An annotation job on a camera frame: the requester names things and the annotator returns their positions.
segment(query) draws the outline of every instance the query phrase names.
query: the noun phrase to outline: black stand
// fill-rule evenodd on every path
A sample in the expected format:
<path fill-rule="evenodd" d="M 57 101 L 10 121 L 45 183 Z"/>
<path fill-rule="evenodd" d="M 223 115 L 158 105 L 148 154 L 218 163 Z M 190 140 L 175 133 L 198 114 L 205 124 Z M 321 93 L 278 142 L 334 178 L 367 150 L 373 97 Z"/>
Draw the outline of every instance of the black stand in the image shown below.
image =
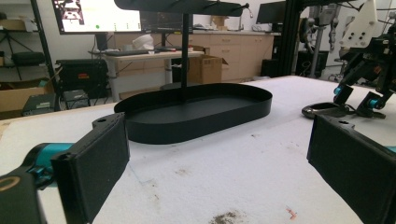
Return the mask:
<path fill-rule="evenodd" d="M 183 14 L 180 88 L 137 94 L 114 107 L 116 113 L 126 115 L 130 140 L 145 144 L 174 144 L 260 119 L 270 113 L 272 94 L 260 88 L 233 83 L 187 88 L 189 15 L 240 16 L 248 4 L 241 6 L 220 0 L 115 0 L 115 3 L 122 9 Z"/>
<path fill-rule="evenodd" d="M 5 35 L 4 35 L 4 37 L 2 39 L 0 39 L 0 43 L 3 42 L 4 40 L 7 40 L 9 49 L 11 50 L 11 54 L 14 54 L 14 49 L 12 48 L 11 41 L 14 41 L 15 43 L 21 45 L 22 47 L 24 47 L 26 49 L 29 49 L 28 47 L 23 45 L 20 41 L 18 41 L 17 39 L 13 38 L 9 34 L 8 30 L 4 30 L 2 33 L 4 33 Z M 17 72 L 18 72 L 18 76 L 20 77 L 20 80 L 22 80 L 20 68 L 17 65 L 15 67 L 17 68 Z"/>

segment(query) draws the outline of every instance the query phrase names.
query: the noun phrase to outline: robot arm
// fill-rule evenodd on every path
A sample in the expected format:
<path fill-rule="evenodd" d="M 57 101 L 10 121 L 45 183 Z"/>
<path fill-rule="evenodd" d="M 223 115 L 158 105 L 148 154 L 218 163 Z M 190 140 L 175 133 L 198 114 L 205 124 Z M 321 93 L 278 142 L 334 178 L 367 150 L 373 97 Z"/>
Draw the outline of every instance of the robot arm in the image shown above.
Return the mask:
<path fill-rule="evenodd" d="M 340 41 L 343 48 L 349 49 L 342 59 L 349 57 L 348 65 L 344 73 L 344 78 L 339 86 L 334 90 L 333 104 L 338 105 L 339 109 L 320 108 L 318 113 L 330 111 L 327 115 L 332 115 L 333 111 L 338 111 L 344 115 L 349 114 L 346 103 L 349 95 L 353 92 L 351 86 L 355 85 L 361 78 L 375 84 L 375 91 L 369 92 L 362 100 L 355 113 L 366 118 L 381 118 L 385 115 L 374 112 L 374 109 L 382 109 L 387 100 L 396 92 L 396 23 L 393 24 L 387 34 L 373 37 L 376 18 L 375 1 L 367 1 L 361 8 L 356 19 L 350 24 L 344 38 Z M 318 105 L 309 105 L 303 109 L 306 111 Z"/>
<path fill-rule="evenodd" d="M 356 113 L 359 116 L 384 118 L 373 109 L 382 109 L 387 100 L 396 92 L 396 58 L 395 48 L 396 25 L 393 24 L 387 34 L 372 38 L 365 49 L 353 48 L 349 54 L 354 54 L 349 61 L 345 76 L 335 89 L 333 101 L 338 105 L 346 103 L 352 88 L 350 86 L 364 78 L 375 83 L 375 91 L 381 95 L 369 92 L 363 99 Z"/>

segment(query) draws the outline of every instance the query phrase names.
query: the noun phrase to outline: table surface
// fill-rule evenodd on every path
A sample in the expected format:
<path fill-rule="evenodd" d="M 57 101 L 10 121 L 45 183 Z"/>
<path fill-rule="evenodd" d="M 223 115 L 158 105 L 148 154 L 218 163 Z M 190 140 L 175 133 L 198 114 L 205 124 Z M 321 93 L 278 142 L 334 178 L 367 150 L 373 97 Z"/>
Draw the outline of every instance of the table surface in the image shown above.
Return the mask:
<path fill-rule="evenodd" d="M 189 57 L 199 57 L 203 55 L 203 51 L 188 52 Z M 176 59 L 181 57 L 181 50 L 178 51 L 165 51 L 155 54 L 136 54 L 127 56 L 104 56 L 106 60 L 123 62 L 123 61 L 147 61 L 147 60 L 160 60 L 160 59 Z"/>
<path fill-rule="evenodd" d="M 130 141 L 130 162 L 94 223 L 361 223 L 306 159 L 313 121 L 301 109 L 330 102 L 337 84 L 306 77 L 245 84 L 274 95 L 267 117 L 178 144 Z M 369 89 L 354 89 L 348 102 L 357 107 Z M 114 105 L 0 120 L 0 174 L 18 167 L 40 143 L 77 142 Z M 394 97 L 382 112 L 386 119 L 344 120 L 395 146 Z M 65 223 L 57 189 L 39 196 L 48 222 Z"/>

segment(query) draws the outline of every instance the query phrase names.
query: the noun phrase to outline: wooden cabinet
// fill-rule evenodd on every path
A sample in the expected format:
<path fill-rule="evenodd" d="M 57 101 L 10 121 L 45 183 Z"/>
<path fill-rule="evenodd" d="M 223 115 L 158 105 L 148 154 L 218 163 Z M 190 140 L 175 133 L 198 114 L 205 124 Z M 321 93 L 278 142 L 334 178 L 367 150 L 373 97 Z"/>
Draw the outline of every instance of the wooden cabinet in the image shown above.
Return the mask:
<path fill-rule="evenodd" d="M 115 35 L 110 40 L 109 47 L 122 49 L 122 45 L 132 44 L 132 41 L 141 34 L 121 34 Z M 161 35 L 152 34 L 154 45 L 161 45 Z M 168 35 L 166 45 L 181 46 L 181 35 Z M 259 76 L 262 70 L 262 60 L 271 59 L 274 36 L 252 32 L 197 32 L 189 35 L 189 45 L 209 48 L 208 54 L 223 58 L 227 64 L 222 66 L 222 82 L 244 82 L 250 81 L 253 77 Z M 156 68 L 162 66 L 160 63 L 154 64 Z M 139 69 L 139 72 L 146 71 L 145 67 L 153 64 L 136 63 L 130 65 L 123 72 L 133 74 L 131 70 Z"/>

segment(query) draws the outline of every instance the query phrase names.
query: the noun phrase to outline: cardboard box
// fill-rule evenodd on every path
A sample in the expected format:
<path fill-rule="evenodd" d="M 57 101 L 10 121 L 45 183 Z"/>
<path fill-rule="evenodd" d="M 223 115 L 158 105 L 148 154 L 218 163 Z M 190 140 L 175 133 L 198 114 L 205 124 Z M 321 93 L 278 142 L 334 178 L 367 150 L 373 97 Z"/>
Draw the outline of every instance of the cardboard box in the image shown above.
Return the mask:
<path fill-rule="evenodd" d="M 26 31 L 23 20 L 0 20 L 0 26 L 10 31 Z"/>
<path fill-rule="evenodd" d="M 205 54 L 190 58 L 187 80 L 201 84 L 220 83 L 223 64 L 227 64 L 224 59 Z"/>
<path fill-rule="evenodd" d="M 21 116 L 21 111 L 29 96 L 53 92 L 52 84 L 46 77 L 17 82 L 0 82 L 0 119 Z"/>

